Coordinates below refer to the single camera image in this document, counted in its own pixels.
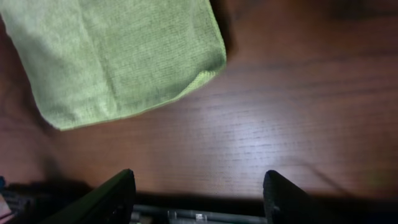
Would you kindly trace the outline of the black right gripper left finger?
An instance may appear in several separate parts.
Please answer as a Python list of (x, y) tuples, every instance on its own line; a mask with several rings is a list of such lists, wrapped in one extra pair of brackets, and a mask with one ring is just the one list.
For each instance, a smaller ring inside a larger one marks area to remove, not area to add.
[(129, 224), (135, 197), (134, 173), (124, 169), (40, 224)]

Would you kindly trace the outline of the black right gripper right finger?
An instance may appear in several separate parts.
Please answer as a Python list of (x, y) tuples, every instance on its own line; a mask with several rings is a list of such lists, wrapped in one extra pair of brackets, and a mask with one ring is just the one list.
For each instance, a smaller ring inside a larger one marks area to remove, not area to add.
[(336, 217), (314, 201), (301, 188), (274, 170), (263, 182), (264, 211), (272, 224), (327, 224)]

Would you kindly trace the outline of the green cloth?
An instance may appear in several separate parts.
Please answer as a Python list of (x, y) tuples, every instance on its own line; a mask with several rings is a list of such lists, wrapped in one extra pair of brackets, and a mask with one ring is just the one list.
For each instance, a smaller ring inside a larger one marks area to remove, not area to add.
[(183, 98), (226, 65), (206, 0), (1, 1), (43, 119), (59, 130)]

